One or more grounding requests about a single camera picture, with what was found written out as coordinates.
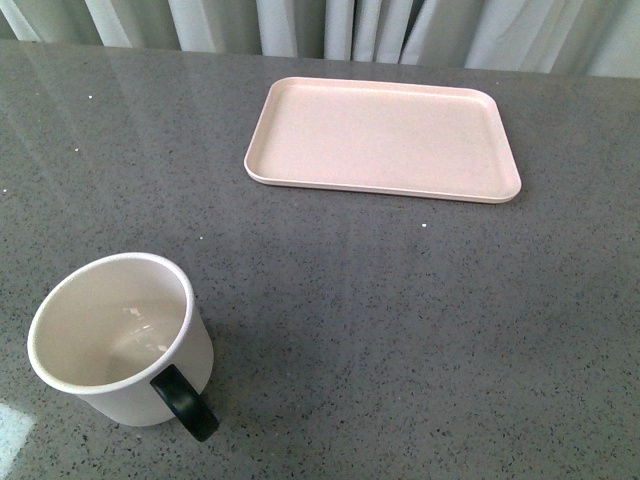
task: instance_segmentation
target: curtain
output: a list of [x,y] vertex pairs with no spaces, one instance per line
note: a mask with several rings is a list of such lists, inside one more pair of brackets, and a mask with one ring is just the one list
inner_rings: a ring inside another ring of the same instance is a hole
[[0,38],[640,78],[640,0],[0,0]]

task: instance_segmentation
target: pink tray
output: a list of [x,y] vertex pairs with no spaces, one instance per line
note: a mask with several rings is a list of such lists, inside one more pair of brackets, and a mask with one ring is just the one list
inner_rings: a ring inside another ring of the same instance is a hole
[[271,185],[470,202],[521,187],[493,99],[426,85],[279,80],[244,164]]

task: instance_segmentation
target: white mug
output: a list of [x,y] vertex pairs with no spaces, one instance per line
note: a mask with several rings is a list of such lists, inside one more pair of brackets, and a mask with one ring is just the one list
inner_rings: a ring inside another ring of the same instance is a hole
[[218,428],[199,395],[211,339],[189,279],[166,258],[122,253],[75,271],[40,305],[27,349],[45,383],[118,423],[177,416],[200,441]]

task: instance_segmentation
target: black mug handle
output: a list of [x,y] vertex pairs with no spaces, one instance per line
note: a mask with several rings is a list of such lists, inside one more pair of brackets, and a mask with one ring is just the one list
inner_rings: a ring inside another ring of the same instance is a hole
[[196,440],[204,442],[218,429],[218,419],[175,365],[153,377],[151,386]]

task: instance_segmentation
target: gray speckled countertop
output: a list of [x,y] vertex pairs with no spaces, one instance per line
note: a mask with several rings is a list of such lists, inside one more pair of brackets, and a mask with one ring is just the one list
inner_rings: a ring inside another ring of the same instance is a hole
[[[256,183],[244,153],[292,75],[487,92],[521,193]],[[26,433],[7,478],[637,479],[639,125],[640,80],[0,42],[0,413]],[[29,366],[49,290],[122,251],[193,282],[206,443]]]

